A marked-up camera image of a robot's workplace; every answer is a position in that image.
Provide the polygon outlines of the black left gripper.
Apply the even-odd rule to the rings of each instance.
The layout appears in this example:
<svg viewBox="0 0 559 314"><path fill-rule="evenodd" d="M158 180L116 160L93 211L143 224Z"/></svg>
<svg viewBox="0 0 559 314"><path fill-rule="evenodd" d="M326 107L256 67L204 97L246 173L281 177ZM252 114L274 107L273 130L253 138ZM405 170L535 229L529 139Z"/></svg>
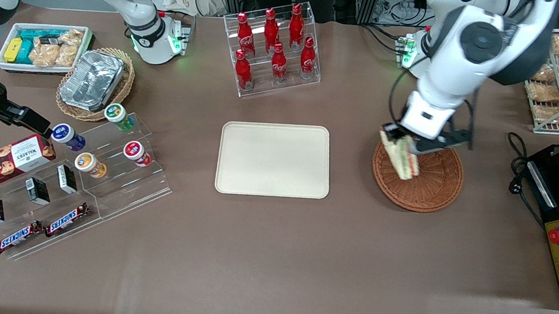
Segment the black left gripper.
<svg viewBox="0 0 559 314"><path fill-rule="evenodd" d="M410 137L410 132L401 124L381 125L380 138L382 140L396 140L397 138ZM424 136L414 137L413 154L425 155L426 153L436 153L446 149L463 146L472 140L470 130L443 130L435 139L428 139Z"/></svg>

